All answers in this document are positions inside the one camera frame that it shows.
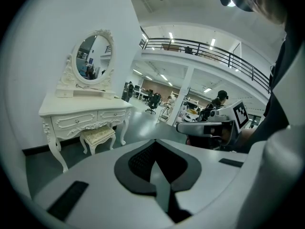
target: white vanity table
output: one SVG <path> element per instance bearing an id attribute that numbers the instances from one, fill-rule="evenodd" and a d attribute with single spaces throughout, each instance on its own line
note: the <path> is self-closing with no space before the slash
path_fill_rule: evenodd
<path id="1" fill-rule="evenodd" d="M 87 80 L 79 74 L 76 55 L 79 53 L 82 43 L 85 42 L 82 39 L 75 46 L 73 53 L 68 56 L 67 65 L 58 82 L 56 92 L 46 94 L 39 110 L 39 115 L 43 118 L 43 130 L 47 135 L 50 151 L 62 164 L 63 172 L 66 172 L 68 167 L 60 154 L 59 140 L 79 136 L 79 132 L 85 129 L 96 129 L 103 125 L 113 127 L 124 123 L 120 141 L 122 145 L 126 144 L 124 135 L 128 128 L 132 105 L 115 98 L 115 92 L 111 90 L 115 48 L 110 32 L 93 31 L 86 38 L 95 37 L 96 39 L 97 36 L 107 39 L 112 49 L 111 59 L 105 72 L 91 80 Z"/>

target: drawer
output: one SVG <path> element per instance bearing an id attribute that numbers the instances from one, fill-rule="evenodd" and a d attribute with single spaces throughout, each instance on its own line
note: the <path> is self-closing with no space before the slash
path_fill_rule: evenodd
<path id="1" fill-rule="evenodd" d="M 51 119 L 54 130 L 71 129 L 84 126 L 90 122 L 95 122 L 97 120 L 97 111 L 64 116 L 54 116 Z"/>
<path id="2" fill-rule="evenodd" d="M 117 109 L 117 110 L 100 110 L 98 112 L 97 120 L 106 120 L 113 118 L 120 118 L 126 115 L 126 109 Z"/>

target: brown wall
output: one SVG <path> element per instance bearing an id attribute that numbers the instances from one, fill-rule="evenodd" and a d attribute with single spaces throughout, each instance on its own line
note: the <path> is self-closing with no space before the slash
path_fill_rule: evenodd
<path id="1" fill-rule="evenodd" d="M 147 91 L 149 89 L 152 89 L 154 93 L 159 93 L 161 94 L 161 100 L 162 101 L 167 101 L 167 97 L 171 95 L 172 91 L 174 93 L 179 93 L 180 90 L 170 87 L 170 86 L 165 86 L 156 82 L 144 80 L 142 87 L 145 88 Z"/>
<path id="2" fill-rule="evenodd" d="M 162 85 L 148 80 L 143 81 L 142 87 L 145 88 L 147 91 L 149 89 L 152 89 L 154 93 L 161 94 L 162 101 L 167 101 L 167 97 L 171 95 L 172 91 L 177 94 L 180 91 L 180 89 L 176 89 L 170 86 Z M 188 94 L 187 96 L 193 100 L 199 101 L 198 103 L 204 107 L 207 106 L 207 104 L 209 103 L 209 101 L 197 97 L 193 94 Z"/>

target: black metal railing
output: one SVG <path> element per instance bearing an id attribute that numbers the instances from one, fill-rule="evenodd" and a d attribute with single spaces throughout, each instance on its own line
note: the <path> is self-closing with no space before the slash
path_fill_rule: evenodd
<path id="1" fill-rule="evenodd" d="M 246 60 L 222 48 L 214 47 L 203 42 L 177 38 L 149 38 L 145 43 L 141 40 L 140 46 L 144 50 L 158 49 L 184 52 L 217 61 L 226 67 L 232 68 L 232 70 L 240 71 L 247 75 L 252 81 L 260 84 L 268 93 L 270 93 L 269 78 L 267 76 Z"/>
<path id="2" fill-rule="evenodd" d="M 107 53 L 107 52 L 111 52 L 111 46 L 109 46 L 109 45 L 106 47 L 106 50 L 105 50 L 105 53 Z"/>

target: upholstered stool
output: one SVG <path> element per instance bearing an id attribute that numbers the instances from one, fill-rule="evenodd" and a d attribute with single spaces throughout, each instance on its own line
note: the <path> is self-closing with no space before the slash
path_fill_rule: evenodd
<path id="1" fill-rule="evenodd" d="M 92 155 L 95 154 L 95 148 L 98 144 L 102 144 L 106 142 L 109 138 L 112 138 L 111 144 L 110 144 L 110 150 L 113 149 L 112 146 L 115 142 L 115 131 L 108 127 L 107 125 L 104 125 L 98 129 L 93 130 L 85 130 L 81 132 L 80 141 L 84 148 L 84 153 L 87 153 L 87 147 L 85 144 L 89 144 L 90 152 Z"/>

